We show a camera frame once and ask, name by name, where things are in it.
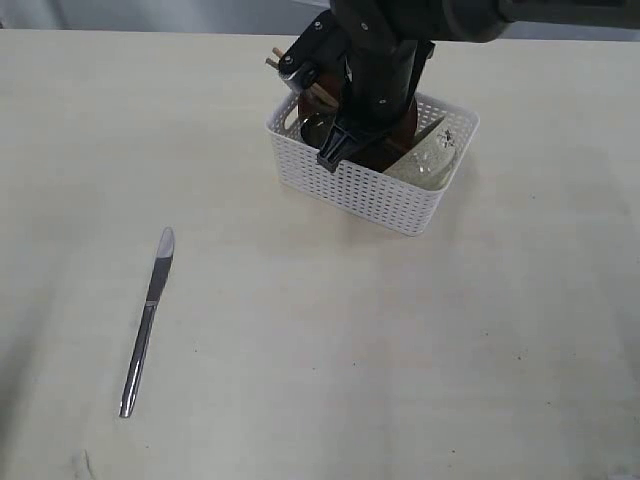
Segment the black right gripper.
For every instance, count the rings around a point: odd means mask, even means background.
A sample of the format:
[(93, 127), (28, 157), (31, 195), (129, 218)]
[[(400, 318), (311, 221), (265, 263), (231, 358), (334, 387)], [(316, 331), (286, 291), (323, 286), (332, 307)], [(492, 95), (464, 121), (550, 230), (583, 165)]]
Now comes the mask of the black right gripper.
[[(429, 39), (427, 1), (333, 1), (345, 31), (351, 72), (347, 111), (372, 128), (390, 128), (408, 111), (435, 44)], [(343, 160), (398, 160), (389, 132), (367, 131), (335, 120), (317, 163), (335, 173)]]

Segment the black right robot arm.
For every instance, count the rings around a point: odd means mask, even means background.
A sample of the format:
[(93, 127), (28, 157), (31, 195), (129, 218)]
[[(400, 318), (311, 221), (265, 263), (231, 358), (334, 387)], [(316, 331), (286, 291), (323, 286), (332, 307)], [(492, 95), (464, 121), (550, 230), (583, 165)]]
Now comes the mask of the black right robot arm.
[(636, 29), (636, 1), (334, 1), (346, 33), (342, 105), (317, 161), (330, 172), (388, 137), (438, 41), (487, 43), (517, 22)]

